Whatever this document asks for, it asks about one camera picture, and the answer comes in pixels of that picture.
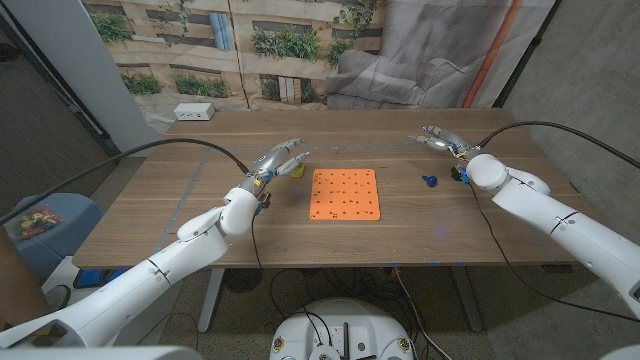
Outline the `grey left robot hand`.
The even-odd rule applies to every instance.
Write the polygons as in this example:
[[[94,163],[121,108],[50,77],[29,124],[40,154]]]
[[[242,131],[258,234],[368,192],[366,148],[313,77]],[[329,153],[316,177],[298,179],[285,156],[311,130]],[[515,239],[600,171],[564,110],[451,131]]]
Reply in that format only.
[[[291,155],[303,143],[302,138],[293,138],[274,146],[253,162],[238,187],[258,197],[275,177],[290,174],[310,155],[309,151],[295,157]]]

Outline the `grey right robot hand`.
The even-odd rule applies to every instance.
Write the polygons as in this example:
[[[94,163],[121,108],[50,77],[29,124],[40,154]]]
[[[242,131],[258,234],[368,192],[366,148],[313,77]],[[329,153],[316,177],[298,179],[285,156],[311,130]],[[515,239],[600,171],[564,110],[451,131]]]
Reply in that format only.
[[[424,126],[424,134],[409,136],[410,142],[425,144],[439,152],[450,152],[455,158],[470,161],[481,155],[478,145],[472,145],[455,133],[437,126]]]

